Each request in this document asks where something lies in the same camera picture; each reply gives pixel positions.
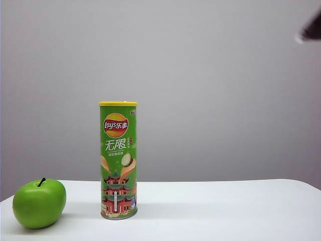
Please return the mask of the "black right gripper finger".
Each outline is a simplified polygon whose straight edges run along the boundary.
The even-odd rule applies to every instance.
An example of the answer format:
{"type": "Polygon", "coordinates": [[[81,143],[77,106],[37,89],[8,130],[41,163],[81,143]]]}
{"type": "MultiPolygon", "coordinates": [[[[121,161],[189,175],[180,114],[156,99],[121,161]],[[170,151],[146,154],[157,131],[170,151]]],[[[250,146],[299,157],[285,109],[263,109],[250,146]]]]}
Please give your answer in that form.
{"type": "Polygon", "coordinates": [[[320,9],[296,33],[294,39],[300,44],[320,42],[320,9]]]}

